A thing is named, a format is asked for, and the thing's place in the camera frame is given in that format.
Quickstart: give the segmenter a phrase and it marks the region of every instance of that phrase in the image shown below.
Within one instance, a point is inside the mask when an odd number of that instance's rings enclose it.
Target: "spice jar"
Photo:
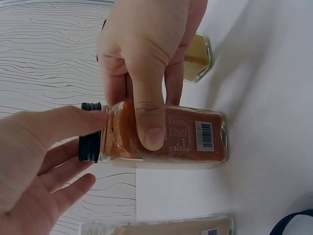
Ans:
[[[121,225],[89,221],[80,225],[80,235],[234,235],[228,215],[212,215],[176,221],[137,222]]]
[[[83,103],[83,110],[105,110],[106,127],[79,138],[79,159],[143,168],[211,168],[228,159],[224,115],[218,112],[165,105],[165,141],[157,151],[140,143],[132,101],[112,108]]]
[[[210,71],[213,64],[209,37],[196,33],[184,57],[184,80],[194,83],[200,81]]]

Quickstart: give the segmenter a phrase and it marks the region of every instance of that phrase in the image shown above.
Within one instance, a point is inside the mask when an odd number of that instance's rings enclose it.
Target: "bottle cap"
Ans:
[[[101,103],[82,103],[82,110],[102,110]],[[101,131],[79,137],[78,159],[85,162],[98,162]]]

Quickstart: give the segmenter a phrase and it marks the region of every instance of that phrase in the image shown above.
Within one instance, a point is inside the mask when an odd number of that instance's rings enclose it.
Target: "glass jar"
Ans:
[[[100,103],[83,103],[84,110],[105,110],[106,127],[80,137],[79,159],[107,160],[113,165],[143,168],[211,168],[228,159],[225,116],[218,112],[165,105],[163,147],[144,148],[138,138],[134,103],[122,101],[111,109]]]
[[[194,83],[200,81],[213,65],[209,37],[196,33],[184,57],[184,81]]]
[[[80,235],[234,235],[228,215],[176,221],[136,222],[121,225],[90,221],[80,225]]]

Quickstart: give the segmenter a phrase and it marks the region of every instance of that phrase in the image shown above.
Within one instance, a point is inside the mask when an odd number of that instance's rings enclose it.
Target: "white backdrop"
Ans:
[[[137,219],[229,213],[269,234],[313,201],[313,1],[209,0],[199,31],[217,62],[181,105],[224,111],[230,159],[202,171],[137,170]]]

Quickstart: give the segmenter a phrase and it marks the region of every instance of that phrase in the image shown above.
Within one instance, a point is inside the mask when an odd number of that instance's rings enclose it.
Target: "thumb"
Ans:
[[[165,65],[150,56],[132,56],[126,67],[132,78],[138,137],[148,150],[159,150],[164,144],[165,107],[162,78]]]
[[[20,125],[47,147],[57,141],[99,131],[107,119],[102,111],[84,111],[73,106],[19,115]]]

